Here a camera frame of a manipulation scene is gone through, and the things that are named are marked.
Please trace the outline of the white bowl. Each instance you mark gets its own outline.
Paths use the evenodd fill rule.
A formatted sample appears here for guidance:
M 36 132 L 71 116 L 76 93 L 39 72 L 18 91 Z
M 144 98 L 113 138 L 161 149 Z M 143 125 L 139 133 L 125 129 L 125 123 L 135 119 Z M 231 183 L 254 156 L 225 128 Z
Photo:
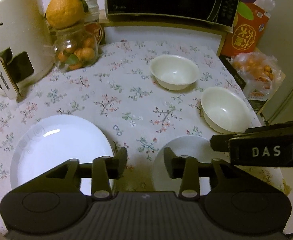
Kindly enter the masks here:
M 174 164 L 184 166 L 184 156 L 197 159 L 199 163 L 211 163 L 212 159 L 222 159 L 229 162 L 229 157 L 222 152 L 215 152 L 210 147 L 209 140 L 194 135 L 177 137 L 168 142 L 157 154 L 152 166 L 152 183 L 156 191 L 174 191 L 179 193 L 181 178 L 172 179 L 165 166 L 164 149 L 171 148 L 172 152 L 178 157 Z

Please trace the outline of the white plate with swirls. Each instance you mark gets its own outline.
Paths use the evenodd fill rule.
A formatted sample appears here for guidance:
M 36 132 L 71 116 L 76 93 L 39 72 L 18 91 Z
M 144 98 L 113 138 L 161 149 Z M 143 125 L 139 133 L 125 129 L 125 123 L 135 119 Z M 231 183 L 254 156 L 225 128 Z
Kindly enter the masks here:
M 100 129 L 73 115 L 54 115 L 31 126 L 19 140 L 10 166 L 10 184 L 18 186 L 69 159 L 81 164 L 113 156 L 110 143 Z

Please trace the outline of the cream bowl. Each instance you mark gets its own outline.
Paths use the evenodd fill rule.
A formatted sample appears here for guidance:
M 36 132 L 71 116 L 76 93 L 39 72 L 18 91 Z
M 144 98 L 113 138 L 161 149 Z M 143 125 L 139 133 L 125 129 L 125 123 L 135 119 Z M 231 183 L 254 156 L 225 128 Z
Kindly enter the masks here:
M 201 95 L 201 106 L 207 124 L 218 133 L 242 133 L 251 123 L 245 102 L 225 88 L 205 89 Z
M 200 77 L 200 70 L 193 61 L 169 54 L 152 59 L 150 72 L 160 86 L 173 91 L 186 89 Z

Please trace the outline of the plastic bag of kumquats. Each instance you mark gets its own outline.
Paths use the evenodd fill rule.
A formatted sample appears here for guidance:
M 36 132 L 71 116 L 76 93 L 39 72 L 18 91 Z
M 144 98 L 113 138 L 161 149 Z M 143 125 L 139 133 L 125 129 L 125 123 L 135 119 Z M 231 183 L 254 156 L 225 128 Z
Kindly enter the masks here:
M 260 51 L 241 53 L 231 59 L 231 65 L 245 82 L 243 93 L 248 100 L 268 100 L 285 79 L 277 59 Z

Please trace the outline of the floral tablecloth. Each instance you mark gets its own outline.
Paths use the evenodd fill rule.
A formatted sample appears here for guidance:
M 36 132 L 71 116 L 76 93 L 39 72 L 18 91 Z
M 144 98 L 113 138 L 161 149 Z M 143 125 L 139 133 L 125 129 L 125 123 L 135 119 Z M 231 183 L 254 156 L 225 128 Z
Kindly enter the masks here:
M 169 91 L 150 72 L 159 55 L 180 55 L 197 64 L 199 79 L 185 90 Z M 0 96 L 0 200 L 10 190 L 10 164 L 22 135 L 52 115 L 82 117 L 106 135 L 114 150 L 127 148 L 129 160 L 120 181 L 125 190 L 151 188 L 151 164 L 159 150 L 182 135 L 211 138 L 200 98 L 208 87 L 243 92 L 217 55 L 202 46 L 168 42 L 118 42 L 105 45 L 91 67 L 67 73 L 53 70 L 32 85 L 20 101 Z M 0 239 L 6 228 L 0 218 Z

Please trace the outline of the glass jar of oranges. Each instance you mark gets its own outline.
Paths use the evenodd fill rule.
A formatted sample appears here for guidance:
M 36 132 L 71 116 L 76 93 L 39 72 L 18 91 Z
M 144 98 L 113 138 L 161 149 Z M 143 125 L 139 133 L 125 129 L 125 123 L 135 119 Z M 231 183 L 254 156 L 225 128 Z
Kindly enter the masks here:
M 54 63 L 62 72 L 88 67 L 98 60 L 99 46 L 96 36 L 86 30 L 80 21 L 64 29 L 54 29 Z

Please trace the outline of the red gift box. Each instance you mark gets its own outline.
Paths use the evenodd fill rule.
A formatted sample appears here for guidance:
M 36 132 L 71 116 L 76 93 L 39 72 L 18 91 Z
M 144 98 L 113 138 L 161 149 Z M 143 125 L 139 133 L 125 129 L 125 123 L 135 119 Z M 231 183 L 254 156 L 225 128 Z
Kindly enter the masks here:
M 234 18 L 233 32 L 228 33 L 221 55 L 233 57 L 250 53 L 264 33 L 270 14 L 256 5 L 257 0 L 240 0 Z

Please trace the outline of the white air fryer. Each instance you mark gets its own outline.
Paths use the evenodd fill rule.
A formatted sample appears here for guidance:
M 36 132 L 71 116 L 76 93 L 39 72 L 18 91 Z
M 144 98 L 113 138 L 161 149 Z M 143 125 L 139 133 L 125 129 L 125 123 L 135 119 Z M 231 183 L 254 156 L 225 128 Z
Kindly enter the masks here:
M 17 98 L 53 63 L 42 0 L 0 0 L 0 94 Z

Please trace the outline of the stacked white cups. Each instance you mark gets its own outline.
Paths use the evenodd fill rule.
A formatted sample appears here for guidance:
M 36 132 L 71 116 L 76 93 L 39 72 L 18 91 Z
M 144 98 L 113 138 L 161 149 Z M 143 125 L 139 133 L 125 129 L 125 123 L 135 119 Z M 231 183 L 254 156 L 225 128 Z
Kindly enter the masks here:
M 98 0 L 86 0 L 88 11 L 85 13 L 85 23 L 99 21 L 99 5 Z

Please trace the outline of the large pomelo with leaves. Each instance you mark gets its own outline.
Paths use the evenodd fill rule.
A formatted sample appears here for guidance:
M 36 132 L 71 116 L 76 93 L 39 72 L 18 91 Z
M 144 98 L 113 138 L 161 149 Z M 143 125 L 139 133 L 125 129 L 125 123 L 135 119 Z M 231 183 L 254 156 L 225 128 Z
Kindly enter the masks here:
M 51 0 L 46 10 L 46 20 L 54 29 L 65 29 L 84 19 L 88 12 L 85 0 Z

